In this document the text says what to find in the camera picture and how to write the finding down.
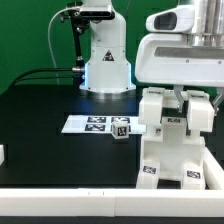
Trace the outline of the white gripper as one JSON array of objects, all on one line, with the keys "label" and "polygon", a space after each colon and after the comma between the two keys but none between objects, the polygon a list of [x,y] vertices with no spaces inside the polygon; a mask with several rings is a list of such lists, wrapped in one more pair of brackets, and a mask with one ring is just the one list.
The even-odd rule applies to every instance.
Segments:
[{"label": "white gripper", "polygon": [[184,105],[183,86],[219,87],[212,102],[218,113],[224,101],[224,49],[190,47],[181,34],[151,33],[139,44],[135,77],[143,83],[175,85],[179,112]]}]

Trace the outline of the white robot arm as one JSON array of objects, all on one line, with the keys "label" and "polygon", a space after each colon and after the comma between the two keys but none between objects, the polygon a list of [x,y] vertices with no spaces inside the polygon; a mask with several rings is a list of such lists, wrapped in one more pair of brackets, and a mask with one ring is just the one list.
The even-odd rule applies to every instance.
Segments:
[{"label": "white robot arm", "polygon": [[[91,29],[91,57],[84,61],[76,43],[76,71],[81,88],[99,94],[126,92],[132,87],[126,60],[126,22],[112,0],[81,0],[61,13],[78,37]],[[149,16],[149,33],[140,41],[135,77],[149,84],[214,87],[218,106],[224,101],[224,0],[179,0],[178,5]]]}]

